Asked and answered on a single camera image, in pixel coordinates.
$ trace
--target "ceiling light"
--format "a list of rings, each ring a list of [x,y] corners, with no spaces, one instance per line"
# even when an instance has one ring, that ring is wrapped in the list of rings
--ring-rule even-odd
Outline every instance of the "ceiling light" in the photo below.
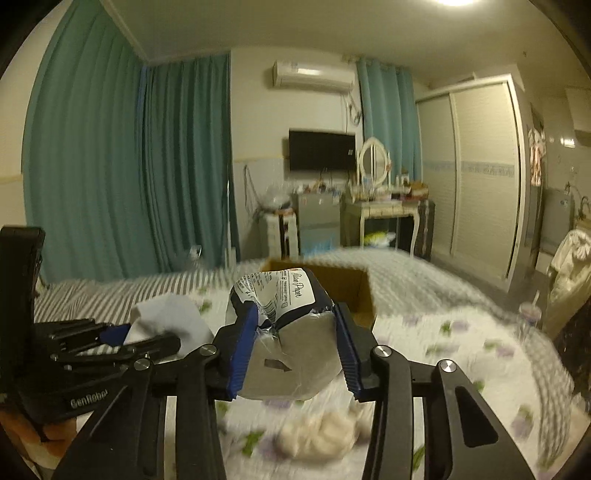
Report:
[[[462,5],[470,5],[474,0],[437,0],[440,4],[448,5],[450,7],[461,7]]]

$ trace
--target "vanity table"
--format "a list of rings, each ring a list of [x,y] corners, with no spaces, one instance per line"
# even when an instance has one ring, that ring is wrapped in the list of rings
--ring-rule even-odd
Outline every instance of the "vanity table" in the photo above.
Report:
[[[390,183],[392,161],[382,142],[377,138],[368,138],[357,157],[357,186],[348,191],[343,206],[343,233],[348,247],[359,245],[363,248],[365,221],[369,218],[389,219],[413,217],[413,237],[410,255],[414,256],[417,243],[420,213],[419,202],[401,200],[363,200],[367,198],[390,198],[395,190]]]
[[[369,218],[400,218],[413,217],[413,239],[411,241],[410,255],[414,256],[417,243],[420,215],[419,202],[402,202],[400,200],[386,200],[383,202],[353,202],[345,201],[343,211],[343,223],[345,224],[345,241],[348,247],[359,245],[363,248],[365,236],[365,221]]]

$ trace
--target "white cloth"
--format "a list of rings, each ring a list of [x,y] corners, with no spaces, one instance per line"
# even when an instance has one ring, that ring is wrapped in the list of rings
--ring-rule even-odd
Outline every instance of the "white cloth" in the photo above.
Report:
[[[142,301],[132,308],[130,317],[131,328],[124,344],[174,333],[181,340],[181,348],[175,358],[183,358],[213,340],[212,331],[187,296],[168,293]]]
[[[570,231],[550,267],[558,273],[550,291],[543,330],[555,338],[591,297],[591,237],[581,230]]]
[[[371,427],[374,423],[374,404],[370,402],[359,403],[352,398],[349,405],[349,415],[355,419],[359,440],[368,442],[371,438]]]
[[[356,440],[355,419],[346,413],[330,411],[286,423],[277,436],[277,446],[290,458],[324,462],[342,458]]]

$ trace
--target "air conditioner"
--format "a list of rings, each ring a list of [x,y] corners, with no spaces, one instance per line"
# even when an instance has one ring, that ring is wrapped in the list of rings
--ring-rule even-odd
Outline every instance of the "air conditioner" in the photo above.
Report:
[[[307,87],[317,90],[350,92],[355,85],[355,72],[344,67],[332,67],[276,61],[273,67],[273,86]]]

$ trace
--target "product label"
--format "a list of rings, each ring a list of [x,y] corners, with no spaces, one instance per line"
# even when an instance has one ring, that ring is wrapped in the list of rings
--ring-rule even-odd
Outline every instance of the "product label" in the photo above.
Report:
[[[271,323],[284,313],[315,302],[310,279],[301,268],[261,272],[242,277],[234,285],[241,301],[253,301],[259,308],[259,325]]]
[[[103,398],[107,396],[109,392],[107,390],[102,390],[100,392],[89,393],[84,397],[80,398],[72,398],[70,400],[70,407],[72,408],[80,408],[86,407],[87,405],[91,405],[93,403],[97,403],[101,401]]]

